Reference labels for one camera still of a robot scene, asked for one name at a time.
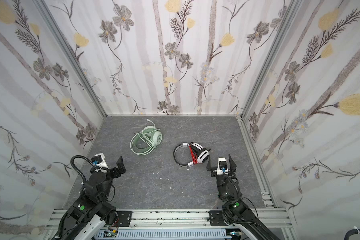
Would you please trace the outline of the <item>white black headphones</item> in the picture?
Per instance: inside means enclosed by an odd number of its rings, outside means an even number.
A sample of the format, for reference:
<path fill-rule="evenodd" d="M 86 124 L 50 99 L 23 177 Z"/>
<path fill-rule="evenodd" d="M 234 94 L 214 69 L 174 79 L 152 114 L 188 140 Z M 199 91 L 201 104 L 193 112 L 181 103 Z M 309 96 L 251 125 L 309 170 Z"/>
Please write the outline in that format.
<path fill-rule="evenodd" d="M 190 150 L 192 161 L 186 164 L 178 162 L 176 159 L 176 153 L 180 148 L 188 148 Z M 181 167 L 189 168 L 197 164 L 203 164 L 207 162 L 210 158 L 211 149 L 206 149 L 202 145 L 191 142 L 191 143 L 181 143 L 175 147 L 173 151 L 173 157 L 176 164 Z"/>

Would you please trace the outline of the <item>mint green headphones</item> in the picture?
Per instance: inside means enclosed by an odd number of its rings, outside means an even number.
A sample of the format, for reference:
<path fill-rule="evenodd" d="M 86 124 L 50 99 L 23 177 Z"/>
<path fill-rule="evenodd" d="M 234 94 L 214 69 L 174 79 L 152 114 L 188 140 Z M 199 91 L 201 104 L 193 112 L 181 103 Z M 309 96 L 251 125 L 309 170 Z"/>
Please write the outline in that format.
<path fill-rule="evenodd" d="M 142 131 L 137 132 L 130 142 L 131 151 L 138 156 L 146 156 L 150 154 L 158 145 L 161 144 L 163 135 L 160 129 L 154 126 L 147 126 Z M 147 146 L 138 148 L 138 143 L 143 142 Z"/>

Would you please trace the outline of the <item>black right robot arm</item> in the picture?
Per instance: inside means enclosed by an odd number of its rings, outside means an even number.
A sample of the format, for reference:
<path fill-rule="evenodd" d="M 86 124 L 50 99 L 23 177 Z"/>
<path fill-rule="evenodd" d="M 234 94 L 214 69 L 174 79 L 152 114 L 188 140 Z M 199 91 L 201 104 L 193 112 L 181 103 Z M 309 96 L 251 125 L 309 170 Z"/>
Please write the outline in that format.
<path fill-rule="evenodd" d="M 239 235 L 245 240 L 278 240 L 279 237 L 259 220 L 257 209 L 251 210 L 243 201 L 236 169 L 231 156 L 219 158 L 215 167 L 208 160 L 207 171 L 216 178 L 218 198 L 223 202 L 219 210 L 209 211 L 210 225 L 233 230 L 230 235 L 235 240 Z"/>

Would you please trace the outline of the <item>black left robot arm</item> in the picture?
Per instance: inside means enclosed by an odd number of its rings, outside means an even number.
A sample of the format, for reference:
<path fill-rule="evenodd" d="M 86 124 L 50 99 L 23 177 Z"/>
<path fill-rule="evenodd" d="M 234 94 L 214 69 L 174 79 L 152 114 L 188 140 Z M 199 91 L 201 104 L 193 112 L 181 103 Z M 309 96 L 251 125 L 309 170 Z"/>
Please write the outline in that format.
<path fill-rule="evenodd" d="M 85 177 L 76 166 L 75 160 L 83 159 L 91 165 L 91 176 Z M 72 168 L 82 178 L 80 195 L 61 217 L 53 240 L 93 240 L 103 227 L 108 227 L 110 234 L 115 234 L 119 227 L 129 227 L 132 212 L 119 211 L 111 204 L 111 190 L 116 192 L 113 179 L 126 172 L 123 157 L 119 157 L 116 167 L 109 168 L 103 154 L 91 159 L 75 155 L 70 160 Z"/>

